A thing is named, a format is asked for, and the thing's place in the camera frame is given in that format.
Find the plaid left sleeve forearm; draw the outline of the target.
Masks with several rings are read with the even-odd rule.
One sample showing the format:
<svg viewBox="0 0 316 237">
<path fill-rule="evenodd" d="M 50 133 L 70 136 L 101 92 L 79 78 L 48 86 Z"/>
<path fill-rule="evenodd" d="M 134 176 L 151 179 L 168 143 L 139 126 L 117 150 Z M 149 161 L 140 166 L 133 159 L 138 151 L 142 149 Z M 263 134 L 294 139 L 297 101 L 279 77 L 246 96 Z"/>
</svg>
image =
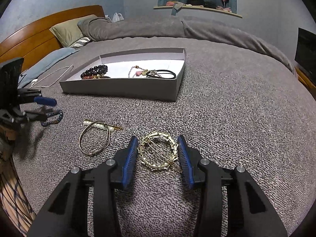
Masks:
<svg viewBox="0 0 316 237">
<path fill-rule="evenodd" d="M 12 146 L 1 139 L 1 209 L 13 224 L 13 229 L 27 236 L 36 214 L 24 193 L 12 150 Z"/>
</svg>

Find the person's left hand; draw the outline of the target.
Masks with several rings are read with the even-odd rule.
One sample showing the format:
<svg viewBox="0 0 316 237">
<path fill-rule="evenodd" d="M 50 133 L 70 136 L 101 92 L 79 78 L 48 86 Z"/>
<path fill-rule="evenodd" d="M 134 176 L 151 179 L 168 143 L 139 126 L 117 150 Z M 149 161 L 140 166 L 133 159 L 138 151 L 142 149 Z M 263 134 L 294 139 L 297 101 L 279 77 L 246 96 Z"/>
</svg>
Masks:
<svg viewBox="0 0 316 237">
<path fill-rule="evenodd" d="M 1 125 L 1 150 L 14 147 L 18 132 Z"/>
</svg>

